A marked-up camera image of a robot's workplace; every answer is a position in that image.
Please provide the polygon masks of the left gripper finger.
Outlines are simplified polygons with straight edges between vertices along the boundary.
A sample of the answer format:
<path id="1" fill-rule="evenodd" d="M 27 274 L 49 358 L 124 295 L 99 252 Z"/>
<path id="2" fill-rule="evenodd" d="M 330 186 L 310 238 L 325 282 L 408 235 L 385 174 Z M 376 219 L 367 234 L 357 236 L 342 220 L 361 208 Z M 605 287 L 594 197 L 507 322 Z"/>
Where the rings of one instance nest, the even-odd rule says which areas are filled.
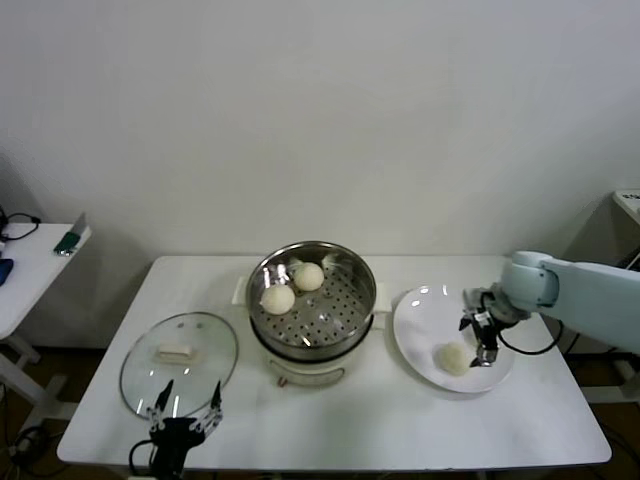
<path id="1" fill-rule="evenodd" d="M 221 381 L 218 381 L 209 409 L 194 423 L 193 430 L 195 432 L 210 435 L 221 423 L 223 419 L 221 390 L 222 384 Z"/>
<path id="2" fill-rule="evenodd" d="M 174 380 L 170 380 L 166 387 L 158 395 L 153 407 L 147 408 L 148 420 L 150 422 L 149 432 L 151 434 L 159 432 L 165 428 L 164 410 L 168 403 L 174 385 Z"/>

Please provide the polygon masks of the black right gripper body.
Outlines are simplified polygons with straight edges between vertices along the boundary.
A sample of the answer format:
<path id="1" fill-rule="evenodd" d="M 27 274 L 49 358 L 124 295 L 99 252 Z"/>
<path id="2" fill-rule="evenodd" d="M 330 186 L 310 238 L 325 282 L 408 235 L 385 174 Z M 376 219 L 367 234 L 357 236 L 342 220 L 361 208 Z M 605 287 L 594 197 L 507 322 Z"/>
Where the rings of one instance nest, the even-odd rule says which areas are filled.
<path id="1" fill-rule="evenodd" d="M 471 325 L 479 347 L 498 347 L 499 328 L 496 326 L 488 307 L 484 303 L 480 303 L 474 310 Z"/>

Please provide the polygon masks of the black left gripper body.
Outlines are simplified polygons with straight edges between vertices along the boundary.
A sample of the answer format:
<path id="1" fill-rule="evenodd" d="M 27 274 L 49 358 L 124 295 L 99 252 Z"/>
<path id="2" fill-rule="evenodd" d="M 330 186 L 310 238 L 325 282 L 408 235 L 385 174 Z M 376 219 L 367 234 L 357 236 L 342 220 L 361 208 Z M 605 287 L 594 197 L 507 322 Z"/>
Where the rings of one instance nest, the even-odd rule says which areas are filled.
<path id="1" fill-rule="evenodd" d="M 151 475 L 156 479 L 181 479 L 187 454 L 206 439 L 204 430 L 195 418 L 170 418 L 164 428 L 150 432 L 150 440 L 156 447 L 151 461 Z"/>

